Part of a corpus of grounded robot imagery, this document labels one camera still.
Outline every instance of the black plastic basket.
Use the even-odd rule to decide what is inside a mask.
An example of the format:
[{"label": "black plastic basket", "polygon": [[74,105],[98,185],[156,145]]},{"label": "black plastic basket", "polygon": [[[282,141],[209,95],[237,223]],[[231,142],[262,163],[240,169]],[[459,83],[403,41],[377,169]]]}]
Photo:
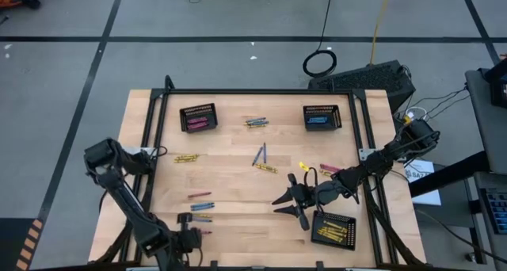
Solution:
[{"label": "black plastic basket", "polygon": [[[192,124],[192,121],[198,121],[201,119],[204,121]],[[197,105],[190,108],[180,109],[180,122],[182,132],[188,133],[202,132],[204,130],[216,128],[219,122],[216,118],[215,104],[211,103],[206,105]]]},{"label": "black plastic basket", "polygon": [[[347,233],[343,242],[336,242],[332,239],[328,239],[327,237],[317,233],[317,230],[320,227],[328,227],[328,225],[324,223],[324,221],[331,222],[333,224],[336,224],[340,227],[344,227],[347,229]],[[339,247],[347,250],[355,250],[356,219],[350,218],[348,216],[335,215],[328,212],[314,211],[314,221],[311,226],[311,241],[313,243],[324,244],[327,246]]]},{"label": "black plastic basket", "polygon": [[[303,107],[304,125],[309,132],[330,131],[341,128],[340,109],[337,105],[305,105]],[[311,119],[325,117],[322,124],[312,124]]]}]

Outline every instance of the white paper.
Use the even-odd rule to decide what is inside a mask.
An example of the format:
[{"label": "white paper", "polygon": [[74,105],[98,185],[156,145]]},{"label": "white paper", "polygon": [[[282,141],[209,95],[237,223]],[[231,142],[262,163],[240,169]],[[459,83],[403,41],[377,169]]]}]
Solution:
[{"label": "white paper", "polygon": [[[405,175],[409,179],[409,182],[416,181],[426,175],[435,172],[433,169],[433,163],[430,161],[413,160],[406,168]],[[440,193],[438,190],[426,193],[424,195],[412,198],[414,204],[431,204],[431,205],[442,205],[440,202]]]}]

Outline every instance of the gray concrete floor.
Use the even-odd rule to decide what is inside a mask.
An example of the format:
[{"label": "gray concrete floor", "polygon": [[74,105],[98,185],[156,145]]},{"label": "gray concrete floor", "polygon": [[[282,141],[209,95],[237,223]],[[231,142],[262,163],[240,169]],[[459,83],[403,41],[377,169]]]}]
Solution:
[{"label": "gray concrete floor", "polygon": [[[114,0],[41,0],[37,11],[4,10],[0,36],[95,36]],[[506,37],[505,0],[472,0],[490,36]],[[122,0],[111,36],[319,36],[327,0]],[[327,36],[372,36],[382,0],[332,0]],[[480,37],[464,0],[390,0],[380,36]],[[37,217],[98,43],[0,42],[0,217]],[[364,66],[368,43],[329,43],[336,72]],[[160,87],[170,74],[178,88],[305,88],[301,64],[315,42],[107,43],[63,171],[32,267],[85,264],[101,189],[84,174],[82,152],[117,136],[128,91]],[[498,53],[506,44],[495,44]],[[464,72],[492,66],[481,43],[381,43],[377,63],[398,59],[412,71],[422,97],[463,88]],[[328,61],[315,60],[314,70]],[[432,108],[436,103],[422,105]],[[435,120],[439,147],[427,159],[452,164],[482,149],[469,100]],[[471,249],[439,227],[421,225],[429,262],[463,262]]]}]

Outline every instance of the wooden table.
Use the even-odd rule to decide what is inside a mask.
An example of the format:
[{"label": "wooden table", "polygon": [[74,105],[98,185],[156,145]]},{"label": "wooden table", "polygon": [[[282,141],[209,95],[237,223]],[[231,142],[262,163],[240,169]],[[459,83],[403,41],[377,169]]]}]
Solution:
[{"label": "wooden table", "polygon": [[[366,92],[376,146],[381,147],[395,135],[387,96],[385,91]],[[124,147],[140,145],[149,96],[149,90],[132,90],[130,93],[119,137]],[[219,126],[196,134],[181,132],[179,109],[211,102],[215,103]],[[333,132],[305,130],[303,105],[334,104],[340,107],[343,128]],[[357,106],[357,112],[360,112],[360,106]],[[245,120],[256,116],[266,116],[269,125],[255,129],[242,125]],[[358,116],[366,146],[361,113]],[[251,166],[264,142],[268,164],[278,168],[278,174]],[[190,211],[190,204],[197,201],[215,202],[215,208],[206,210],[213,216],[213,223],[191,224],[213,232],[203,237],[203,265],[218,260],[219,266],[314,267],[316,261],[323,261],[325,267],[375,267],[362,188],[359,189],[360,204],[339,197],[324,207],[326,212],[357,219],[355,251],[312,243],[311,233],[303,231],[295,217],[273,213],[270,204],[289,186],[288,173],[294,173],[298,181],[303,180],[304,171],[299,168],[299,162],[315,167],[319,163],[339,167],[358,164],[346,96],[171,94],[162,145],[167,147],[169,154],[158,161],[151,211],[171,230],[179,230],[176,214]],[[196,162],[173,163],[177,155],[184,154],[201,156]],[[395,170],[404,173],[400,164],[395,164]],[[319,176],[319,181],[325,180],[326,177]],[[383,183],[393,228],[415,256],[425,261],[406,181],[389,174]],[[203,191],[211,191],[212,195],[187,200],[187,195]],[[310,221],[313,211],[313,208],[306,210]],[[93,238],[90,260],[106,251],[124,225],[125,217],[121,210],[110,197],[106,197]],[[379,237],[383,259],[389,262],[385,235],[380,225]],[[131,247],[129,258],[133,258],[133,250]],[[192,252],[190,261],[196,265],[199,252]],[[154,258],[143,259],[143,265],[155,264]]]}]

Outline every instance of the yellow cable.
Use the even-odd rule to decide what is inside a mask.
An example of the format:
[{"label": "yellow cable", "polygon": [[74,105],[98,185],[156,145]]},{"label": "yellow cable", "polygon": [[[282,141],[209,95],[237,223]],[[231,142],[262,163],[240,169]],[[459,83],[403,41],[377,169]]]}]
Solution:
[{"label": "yellow cable", "polygon": [[373,33],[372,56],[370,56],[370,65],[373,65],[373,59],[375,58],[375,42],[377,40],[377,31],[379,30],[380,22],[382,22],[383,14],[386,12],[388,2],[389,0],[383,0],[382,9],[380,10],[379,16],[377,17],[377,23],[375,25],[375,31]]}]

